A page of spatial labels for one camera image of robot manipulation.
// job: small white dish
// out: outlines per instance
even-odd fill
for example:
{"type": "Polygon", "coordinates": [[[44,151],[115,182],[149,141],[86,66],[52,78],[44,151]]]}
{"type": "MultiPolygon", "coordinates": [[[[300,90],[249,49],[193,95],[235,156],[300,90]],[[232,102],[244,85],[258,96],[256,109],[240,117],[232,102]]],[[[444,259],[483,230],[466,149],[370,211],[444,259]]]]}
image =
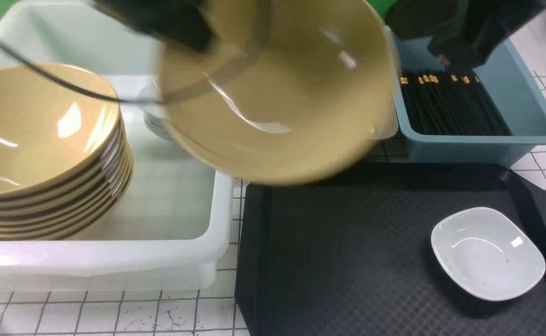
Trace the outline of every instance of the small white dish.
{"type": "Polygon", "coordinates": [[[450,278],[483,300],[521,296],[542,279],[546,270],[542,253],[528,236],[490,208],[450,215],[432,230],[430,242],[450,278]]]}

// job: white tile floor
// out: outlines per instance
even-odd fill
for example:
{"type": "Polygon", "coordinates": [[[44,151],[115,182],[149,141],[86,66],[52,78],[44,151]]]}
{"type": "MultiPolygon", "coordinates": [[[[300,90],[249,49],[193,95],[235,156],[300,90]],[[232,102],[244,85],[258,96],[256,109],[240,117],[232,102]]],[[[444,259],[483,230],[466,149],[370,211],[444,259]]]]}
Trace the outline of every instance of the white tile floor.
{"type": "MultiPolygon", "coordinates": [[[[546,98],[546,12],[512,38],[546,98]]],[[[375,148],[371,160],[405,161],[403,140],[375,148]]],[[[546,189],[546,146],[512,167],[546,189]]],[[[0,293],[0,334],[20,336],[249,336],[234,299],[246,183],[236,181],[232,242],[217,281],[204,291],[0,293]]]]}

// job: wire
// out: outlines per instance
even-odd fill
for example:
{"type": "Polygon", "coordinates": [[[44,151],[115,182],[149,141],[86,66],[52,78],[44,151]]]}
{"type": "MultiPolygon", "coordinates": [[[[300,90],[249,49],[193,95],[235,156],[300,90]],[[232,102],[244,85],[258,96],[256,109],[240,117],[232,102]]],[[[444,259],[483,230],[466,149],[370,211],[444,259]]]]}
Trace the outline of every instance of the wire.
{"type": "Polygon", "coordinates": [[[66,89],[72,90],[76,93],[82,94],[84,96],[90,97],[90,98],[96,98],[99,100],[104,100],[106,102],[117,102],[121,104],[137,104],[137,105],[147,105],[147,104],[162,104],[164,103],[164,100],[158,100],[158,99],[152,99],[152,98],[136,98],[136,99],[122,99],[117,97],[111,97],[111,96],[105,96],[104,94],[96,93],[90,90],[87,90],[83,87],[79,87],[73,83],[70,83],[68,81],[65,81],[64,79],[61,79],[43,69],[36,66],[32,61],[26,59],[16,51],[13,51],[11,47],[6,46],[4,43],[0,42],[0,49],[13,59],[17,60],[21,64],[24,64],[27,68],[32,70],[33,72],[36,72],[36,74],[48,79],[49,81],[52,81],[53,83],[62,86],[66,89]]]}

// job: black tray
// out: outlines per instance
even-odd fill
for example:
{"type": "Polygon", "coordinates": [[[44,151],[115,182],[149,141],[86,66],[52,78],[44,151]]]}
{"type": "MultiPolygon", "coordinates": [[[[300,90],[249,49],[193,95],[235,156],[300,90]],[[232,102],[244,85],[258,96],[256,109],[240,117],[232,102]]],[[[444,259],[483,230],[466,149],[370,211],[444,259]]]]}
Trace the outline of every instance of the black tray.
{"type": "Polygon", "coordinates": [[[249,185],[235,295],[250,334],[546,336],[546,274],[487,302],[436,261],[432,228],[476,206],[508,216],[546,260],[546,192],[501,166],[362,163],[312,185],[249,185]]]}

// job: white plastic bin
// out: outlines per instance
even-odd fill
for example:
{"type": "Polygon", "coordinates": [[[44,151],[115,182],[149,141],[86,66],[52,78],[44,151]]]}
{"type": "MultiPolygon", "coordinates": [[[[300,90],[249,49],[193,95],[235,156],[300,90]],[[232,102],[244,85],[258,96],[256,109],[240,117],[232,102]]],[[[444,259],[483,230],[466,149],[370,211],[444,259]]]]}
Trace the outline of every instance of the white plastic bin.
{"type": "MultiPolygon", "coordinates": [[[[159,43],[81,1],[25,0],[0,22],[0,39],[35,62],[104,75],[121,97],[154,74],[159,43]]],[[[0,52],[0,68],[15,65],[0,52]]],[[[0,291],[190,290],[215,281],[229,243],[233,179],[146,129],[122,105],[136,168],[102,231],[85,241],[0,242],[0,291]]]]}

